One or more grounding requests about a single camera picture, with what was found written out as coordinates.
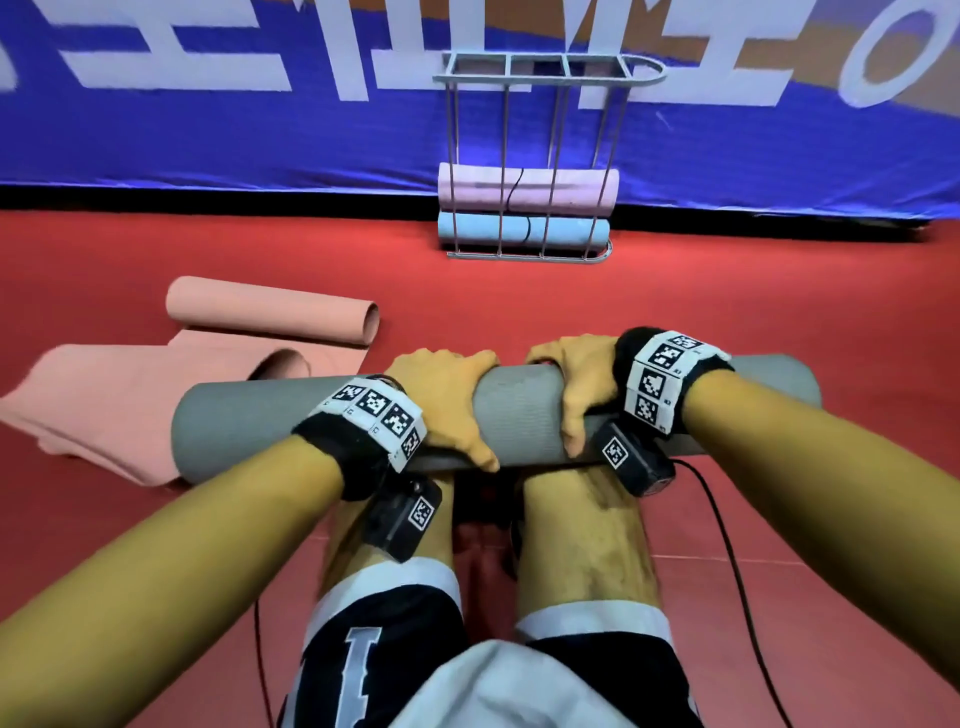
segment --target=wire rack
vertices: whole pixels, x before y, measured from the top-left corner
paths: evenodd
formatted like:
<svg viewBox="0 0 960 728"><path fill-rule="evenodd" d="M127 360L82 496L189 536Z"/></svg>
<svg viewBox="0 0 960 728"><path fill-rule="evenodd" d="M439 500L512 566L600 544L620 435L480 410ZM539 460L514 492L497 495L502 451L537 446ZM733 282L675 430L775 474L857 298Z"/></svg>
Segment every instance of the wire rack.
<svg viewBox="0 0 960 728"><path fill-rule="evenodd" d="M597 219L600 216L604 193L607 190L607 181L613 166L613 157L616 153L620 129L626 116L630 89L636 86L660 83L666 78L666 66L655 59L634 54L503 53L493 51L461 53L450 51L444 53L444 72L433 78L434 81L444 84L445 87L450 212L453 221L453 251L447 253L447 255L474 260L542 260L563 263L598 263L610 257L613 251L610 239L598 241L599 245L594 245L593 235L596 230ZM457 234L457 196L454 188L453 166L460 162L460 101L458 93L460 84L500 85L503 87L503 138L500 143L500 205L496 253L462 251L460 238ZM548 169L552 168L553 174L547 198L543 239L540 242L538 253L504 253L503 250L507 130L510 123L510 87L512 85L550 85L556 87L553 120L550 124L550 141L547 145L546 154L546 166ZM564 144L567 100L571 88L583 86L602 86L607 90L591 168L596 167L615 90L623 89L622 101L612 131L607 168L600 185L600 195L597 198L597 205L583 252L579 255L548 255L547 234L550 230L550 217L557 186L557 172L560 169L561 149Z"/></svg>

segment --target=pink rolled mat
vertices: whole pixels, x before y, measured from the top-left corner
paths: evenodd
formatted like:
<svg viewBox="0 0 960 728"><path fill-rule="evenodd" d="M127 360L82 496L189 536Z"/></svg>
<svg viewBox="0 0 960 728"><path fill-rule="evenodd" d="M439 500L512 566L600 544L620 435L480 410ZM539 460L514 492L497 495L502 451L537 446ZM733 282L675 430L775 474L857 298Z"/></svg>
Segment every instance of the pink rolled mat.
<svg viewBox="0 0 960 728"><path fill-rule="evenodd" d="M604 187L603 200L600 200L604 172L605 170L602 169L557 170L553 203L550 204L552 169L526 168L521 177L520 169L508 167L503 182L504 204L506 205L509 197L510 207L507 211L510 212L545 213L549 209L554 215L592 217L596 214L599 217L609 217L616 204L620 173L615 169L610 171L607 186ZM454 164L453 184L457 210L499 210L500 174L500 167ZM447 162L441 163L437 173L437 193L440 197L441 209L452 209L450 165Z"/></svg>
<svg viewBox="0 0 960 728"><path fill-rule="evenodd" d="M179 476L170 424L192 386L356 374L379 325L370 301L192 277L170 286L167 311L204 328L186 328L167 346L56 347L0 399L0 422L34 435L45 452L163 485ZM340 344L302 340L317 338Z"/></svg>

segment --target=white shorts trim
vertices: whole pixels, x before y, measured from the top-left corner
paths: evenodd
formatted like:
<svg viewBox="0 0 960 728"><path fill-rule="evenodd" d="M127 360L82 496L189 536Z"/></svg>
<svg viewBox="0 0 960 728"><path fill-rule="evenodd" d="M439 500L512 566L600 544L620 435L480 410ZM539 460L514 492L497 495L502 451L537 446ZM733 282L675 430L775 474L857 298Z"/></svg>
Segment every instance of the white shorts trim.
<svg viewBox="0 0 960 728"><path fill-rule="evenodd" d="M382 564L365 567L354 575L348 576L326 593L314 607L310 623L306 628L303 649L306 650L321 627L347 609L350 604L365 596L415 584L435 587L445 592L453 599L460 614L464 613L460 602L460 584L457 582L457 575L444 562L421 556L415 556L403 564L385 561Z"/></svg>
<svg viewBox="0 0 960 728"><path fill-rule="evenodd" d="M547 607L521 619L516 631L525 643L565 635L632 632L659 637L673 646L670 622L662 610L619 599L573 601Z"/></svg>

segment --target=red floor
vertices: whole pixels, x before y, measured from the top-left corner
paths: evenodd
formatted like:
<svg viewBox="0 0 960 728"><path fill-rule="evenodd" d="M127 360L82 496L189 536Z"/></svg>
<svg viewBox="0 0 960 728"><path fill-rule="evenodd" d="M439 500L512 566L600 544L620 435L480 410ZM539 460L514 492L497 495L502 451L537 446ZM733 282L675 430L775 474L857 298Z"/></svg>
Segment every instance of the red floor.
<svg viewBox="0 0 960 728"><path fill-rule="evenodd" d="M517 364L564 334L678 328L734 353L788 352L833 412L960 474L960 227L923 245L621 233L597 266L451 261L435 226L83 213L0 213L0 392L61 343L158 344L180 275L373 298L383 325L365 364L418 347L493 348ZM798 728L948 726L960 696L826 586L710 461L768 665ZM173 494L42 454L0 428L0 617ZM644 502L668 616L706 723L777 726L729 564L688 477ZM263 599L275 705L296 671L324 541L308 541ZM470 570L488 562L462 558ZM495 624L509 623L505 589ZM141 716L137 728L262 726L250 617Z"/></svg>

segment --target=hand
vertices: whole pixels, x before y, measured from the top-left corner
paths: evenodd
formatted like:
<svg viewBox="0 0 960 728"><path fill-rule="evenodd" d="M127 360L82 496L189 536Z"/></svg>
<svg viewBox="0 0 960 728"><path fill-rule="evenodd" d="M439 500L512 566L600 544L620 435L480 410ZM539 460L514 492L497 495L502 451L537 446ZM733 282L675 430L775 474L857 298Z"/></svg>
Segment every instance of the hand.
<svg viewBox="0 0 960 728"><path fill-rule="evenodd" d="M535 346L527 354L527 364L552 361L564 373L564 419L561 435L570 457L584 451L587 433L584 414L597 404L616 397L613 381L615 336L564 336L549 344Z"/></svg>
<svg viewBox="0 0 960 728"><path fill-rule="evenodd" d="M426 444L454 448L488 473L500 469L473 416L473 392L480 377L499 364L490 350L464 357L446 349L419 349L394 359L386 374L423 410Z"/></svg>

